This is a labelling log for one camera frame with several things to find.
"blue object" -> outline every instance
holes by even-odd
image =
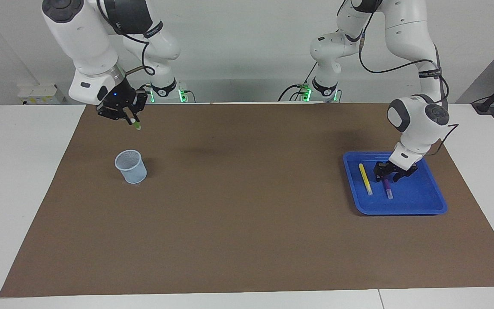
[[[399,182],[390,182],[394,199],[389,200],[383,182],[377,182],[373,168],[377,162],[386,162],[390,152],[348,152],[344,166],[348,174],[355,206],[364,215],[441,215],[447,212],[447,203],[432,176],[426,160],[417,163],[418,170]],[[368,195],[359,172],[365,166],[373,195]]]

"purple marker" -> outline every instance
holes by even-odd
[[[394,196],[392,195],[392,188],[390,188],[390,182],[388,179],[384,178],[384,188],[386,188],[386,195],[388,195],[388,199],[392,200],[394,199]]]

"translucent cup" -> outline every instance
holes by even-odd
[[[145,180],[148,174],[141,153],[136,150],[125,150],[118,154],[115,158],[115,167],[125,177],[125,181],[132,185]]]

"green marker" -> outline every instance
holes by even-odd
[[[131,118],[131,123],[133,123],[133,126],[137,131],[140,131],[142,129],[142,126],[140,123],[137,123],[136,119]]]

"blue tray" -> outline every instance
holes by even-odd
[[[441,215],[447,212],[447,203],[432,176],[426,160],[417,163],[418,170],[390,186],[394,199],[386,196],[383,182],[377,182],[373,168],[377,162],[386,162],[390,152],[349,152],[344,155],[344,166],[352,189],[355,206],[365,215]],[[369,196],[363,184],[359,164],[365,166],[373,195]]]

